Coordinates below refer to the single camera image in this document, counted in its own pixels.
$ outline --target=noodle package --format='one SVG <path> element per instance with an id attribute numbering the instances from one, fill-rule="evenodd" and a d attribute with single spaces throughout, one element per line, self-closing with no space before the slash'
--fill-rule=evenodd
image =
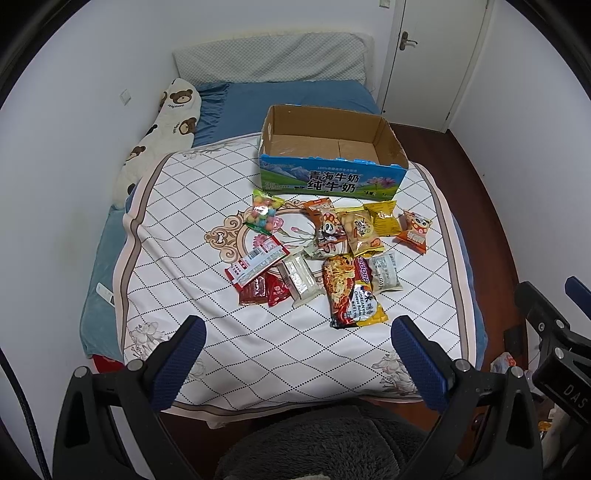
<path id="1" fill-rule="evenodd" d="M 323 279 L 330 299 L 333 328 L 362 327 L 388 320 L 375 298 L 363 257 L 340 255 L 324 262 Z"/>

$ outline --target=cable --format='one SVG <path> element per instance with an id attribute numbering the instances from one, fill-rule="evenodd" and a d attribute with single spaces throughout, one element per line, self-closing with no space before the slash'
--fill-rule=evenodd
<path id="1" fill-rule="evenodd" d="M 35 455 L 37 456 L 37 461 L 39 462 L 39 467 L 41 468 L 43 478 L 44 480 L 51 480 L 51 473 L 49 472 L 45 454 L 43 453 L 43 447 L 41 446 L 41 440 L 39 438 L 39 434 L 37 433 L 37 427 L 35 426 L 35 420 L 33 419 L 31 407 L 27 402 L 25 392 L 22 391 L 21 384 L 17 380 L 17 376 L 14 374 L 12 367 L 8 363 L 8 359 L 4 355 L 4 352 L 2 352 L 2 348 L 0 348 L 0 366 L 2 367 L 2 370 L 4 370 L 4 373 L 6 373 L 8 381 L 12 385 L 12 389 L 14 390 L 18 402 L 21 405 L 22 414 L 24 415 L 25 421 L 27 422 L 27 428 L 29 429 L 29 435 L 31 436 L 33 449 L 35 450 Z"/>

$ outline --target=snack package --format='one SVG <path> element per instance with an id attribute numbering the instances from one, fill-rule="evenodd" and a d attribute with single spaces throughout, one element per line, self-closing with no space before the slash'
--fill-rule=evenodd
<path id="1" fill-rule="evenodd" d="M 269 294 L 269 307 L 274 307 L 291 295 L 290 289 L 287 288 L 285 282 L 269 272 L 267 272 L 267 292 Z"/>
<path id="2" fill-rule="evenodd" d="M 327 258 L 347 253 L 347 234 L 328 197 L 304 203 L 316 227 L 316 258 Z"/>
<path id="3" fill-rule="evenodd" d="M 234 288 L 241 291 L 267 268 L 289 254 L 290 251 L 271 235 L 261 245 L 248 252 L 245 257 L 231 264 L 224 272 Z"/>
<path id="4" fill-rule="evenodd" d="M 301 252 L 291 254 L 277 268 L 294 299 L 294 308 L 322 293 L 322 288 L 316 283 L 312 270 Z"/>
<path id="5" fill-rule="evenodd" d="M 394 215 L 394 207 L 396 200 L 363 204 L 363 208 L 371 215 L 375 232 L 379 236 L 397 236 L 402 232 L 400 223 Z"/>
<path id="6" fill-rule="evenodd" d="M 250 283 L 245 285 L 238 294 L 239 305 L 267 303 L 268 300 L 269 295 L 267 290 L 267 279 L 264 275 L 259 275 Z"/>
<path id="7" fill-rule="evenodd" d="M 371 289 L 374 294 L 387 290 L 402 290 L 402 285 L 396 272 L 394 252 L 384 252 L 367 259 L 371 274 Z"/>
<path id="8" fill-rule="evenodd" d="M 427 230 L 433 223 L 418 213 L 404 211 L 407 229 L 398 235 L 400 240 L 412 244 L 421 255 L 427 253 Z"/>
<path id="9" fill-rule="evenodd" d="M 347 238 L 353 256 L 361 254 L 374 254 L 384 251 L 384 245 L 375 232 L 374 224 L 369 212 L 362 206 L 336 209 Z"/>
<path id="10" fill-rule="evenodd" d="M 388 320 L 372 293 L 366 259 L 351 255 L 329 258 L 322 275 L 330 299 L 331 327 L 362 327 Z"/>
<path id="11" fill-rule="evenodd" d="M 262 190 L 252 192 L 252 212 L 244 219 L 244 223 L 255 232 L 271 235 L 275 212 L 285 203 L 279 197 L 273 197 Z"/>
<path id="12" fill-rule="evenodd" d="M 316 239 L 310 240 L 304 246 L 304 252 L 312 260 L 324 260 L 325 258 L 334 257 L 335 255 L 343 255 L 349 249 L 347 243 L 344 244 L 326 244 L 320 248 L 316 244 Z"/>

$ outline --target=door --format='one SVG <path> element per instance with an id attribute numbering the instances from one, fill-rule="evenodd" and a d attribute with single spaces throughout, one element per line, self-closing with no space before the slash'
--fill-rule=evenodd
<path id="1" fill-rule="evenodd" d="M 382 108 L 392 123 L 442 130 L 488 0 L 397 0 L 402 23 Z"/>

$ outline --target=cardboard box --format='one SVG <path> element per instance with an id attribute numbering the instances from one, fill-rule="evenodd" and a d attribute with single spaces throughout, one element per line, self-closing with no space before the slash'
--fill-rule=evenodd
<path id="1" fill-rule="evenodd" d="M 261 132 L 262 188 L 390 200 L 407 156 L 379 115 L 335 108 L 273 105 Z"/>

